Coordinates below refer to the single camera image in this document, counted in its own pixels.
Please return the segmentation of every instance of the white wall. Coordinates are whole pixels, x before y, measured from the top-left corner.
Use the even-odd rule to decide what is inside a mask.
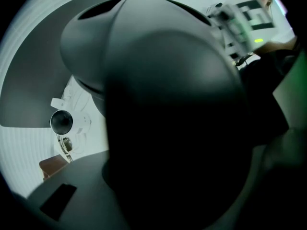
[[[27,197],[43,182],[39,162],[58,153],[50,128],[0,126],[0,170],[10,189]]]

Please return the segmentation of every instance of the dark gray surface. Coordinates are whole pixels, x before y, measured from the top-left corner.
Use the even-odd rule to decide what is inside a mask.
[[[65,25],[82,10],[106,0],[72,0],[48,15],[23,41],[7,71],[0,96],[0,124],[4,127],[50,127],[71,76],[60,52]]]
[[[28,200],[34,207],[43,203],[63,183],[77,187],[64,209],[59,223],[74,230],[129,229],[117,204],[113,190],[102,177],[102,166],[108,151],[80,158],[40,185]]]

